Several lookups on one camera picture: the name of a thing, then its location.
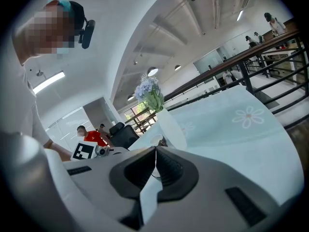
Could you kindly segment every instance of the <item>hanging dome light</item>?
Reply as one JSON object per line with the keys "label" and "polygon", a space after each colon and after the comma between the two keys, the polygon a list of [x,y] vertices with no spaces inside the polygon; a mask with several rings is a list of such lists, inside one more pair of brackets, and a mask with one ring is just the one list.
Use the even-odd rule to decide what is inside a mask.
{"label": "hanging dome light", "polygon": [[180,68],[181,68],[180,65],[176,65],[176,66],[175,66],[175,70],[179,70]]}
{"label": "hanging dome light", "polygon": [[130,100],[132,100],[133,98],[134,98],[133,95],[129,95],[129,96],[127,97],[127,100],[130,101]]}
{"label": "hanging dome light", "polygon": [[156,67],[150,67],[148,72],[147,72],[147,75],[148,76],[153,76],[154,74],[156,74],[158,72],[158,68]]}

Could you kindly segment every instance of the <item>light blue tablecloth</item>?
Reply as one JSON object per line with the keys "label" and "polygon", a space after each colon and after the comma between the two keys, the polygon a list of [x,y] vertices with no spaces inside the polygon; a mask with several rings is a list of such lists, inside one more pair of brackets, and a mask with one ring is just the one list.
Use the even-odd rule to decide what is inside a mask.
{"label": "light blue tablecloth", "polygon": [[[289,135],[244,87],[227,89],[170,113],[183,129],[187,152],[230,165],[264,188],[279,205],[301,192],[303,170]],[[163,132],[155,123],[129,149],[149,146],[157,134]],[[153,192],[161,188],[152,177],[141,193],[146,221],[156,207]]]}

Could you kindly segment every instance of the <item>person in red shirt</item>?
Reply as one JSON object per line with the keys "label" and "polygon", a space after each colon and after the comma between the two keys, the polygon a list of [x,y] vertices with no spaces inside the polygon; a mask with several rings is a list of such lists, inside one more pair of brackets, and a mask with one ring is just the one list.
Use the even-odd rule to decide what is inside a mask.
{"label": "person in red shirt", "polygon": [[84,137],[84,141],[97,142],[101,147],[106,146],[106,143],[101,139],[101,133],[96,130],[87,131],[85,126],[79,126],[77,127],[77,134]]}

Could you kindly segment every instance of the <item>person's neck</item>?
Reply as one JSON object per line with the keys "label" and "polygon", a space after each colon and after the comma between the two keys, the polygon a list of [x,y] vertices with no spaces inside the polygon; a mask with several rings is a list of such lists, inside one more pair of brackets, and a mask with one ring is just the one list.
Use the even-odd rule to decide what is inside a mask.
{"label": "person's neck", "polygon": [[12,34],[12,41],[13,46],[17,55],[17,58],[21,65],[24,65],[25,62],[34,56],[27,40],[26,36],[26,27],[21,26],[19,27],[13,34]]}

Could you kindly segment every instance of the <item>ceiling light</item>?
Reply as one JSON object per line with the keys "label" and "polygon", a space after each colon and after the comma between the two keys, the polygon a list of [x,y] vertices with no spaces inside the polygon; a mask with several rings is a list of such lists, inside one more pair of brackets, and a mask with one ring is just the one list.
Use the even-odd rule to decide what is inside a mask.
{"label": "ceiling light", "polygon": [[240,11],[239,16],[238,16],[238,18],[237,18],[237,21],[239,21],[241,15],[242,15],[242,12],[243,12],[243,10]]}
{"label": "ceiling light", "polygon": [[147,75],[148,76],[153,76],[154,74],[156,74],[158,72],[158,68],[156,67],[150,67],[148,72],[147,72]]}
{"label": "ceiling light", "polygon": [[175,66],[175,70],[179,70],[180,68],[181,68],[180,65],[176,65],[176,66]]}
{"label": "ceiling light", "polygon": [[41,84],[37,85],[33,91],[35,94],[37,94],[38,92],[40,92],[43,88],[46,88],[48,85],[51,85],[53,82],[59,80],[60,78],[65,77],[63,72],[59,72],[56,75],[53,75],[52,77],[46,79],[44,82],[42,82]]}
{"label": "ceiling light", "polygon": [[130,101],[130,100],[132,100],[133,98],[134,98],[133,95],[129,95],[129,96],[127,97],[127,100]]}

